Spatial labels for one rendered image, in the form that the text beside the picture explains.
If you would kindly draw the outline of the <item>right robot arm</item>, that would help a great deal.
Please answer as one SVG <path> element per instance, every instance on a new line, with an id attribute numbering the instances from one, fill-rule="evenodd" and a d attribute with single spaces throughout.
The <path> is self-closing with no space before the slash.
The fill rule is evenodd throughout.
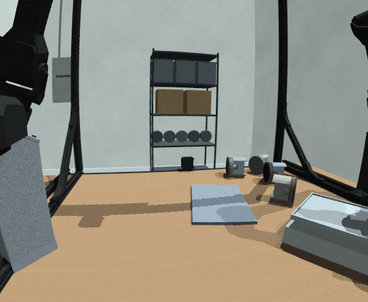
<path id="1" fill-rule="evenodd" d="M 43 35 L 52 2 L 18 0 L 13 27 L 0 36 L 0 95 L 17 98 L 24 105 L 27 124 L 31 104 L 40 105 L 45 96 L 49 52 Z"/>

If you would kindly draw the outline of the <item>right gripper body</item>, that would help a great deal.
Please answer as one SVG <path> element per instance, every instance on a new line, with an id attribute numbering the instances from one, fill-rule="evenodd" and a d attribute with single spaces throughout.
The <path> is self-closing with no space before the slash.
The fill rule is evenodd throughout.
<path id="1" fill-rule="evenodd" d="M 0 95 L 0 149 L 28 136 L 24 105 L 14 97 Z"/>

